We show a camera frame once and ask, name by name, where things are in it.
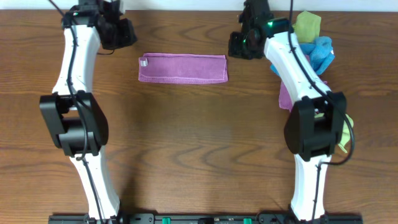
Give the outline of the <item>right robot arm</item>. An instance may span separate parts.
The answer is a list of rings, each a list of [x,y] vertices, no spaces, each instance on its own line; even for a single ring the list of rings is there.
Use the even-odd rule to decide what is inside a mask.
[[[346,98],[333,93],[305,58],[286,18],[239,16],[228,54],[243,59],[268,59],[275,66],[292,102],[284,138],[295,159],[295,187],[290,211],[296,222],[328,221],[323,193],[328,166],[343,135]]]

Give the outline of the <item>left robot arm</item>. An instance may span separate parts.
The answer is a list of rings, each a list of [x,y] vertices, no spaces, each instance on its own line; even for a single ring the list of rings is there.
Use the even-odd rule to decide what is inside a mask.
[[[137,37],[123,19],[121,1],[79,1],[62,14],[63,61],[51,94],[39,108],[54,145],[70,159],[88,201],[88,213],[54,215],[49,223],[130,223],[110,178],[105,148],[108,121],[93,94],[93,74],[99,50],[112,54]]]

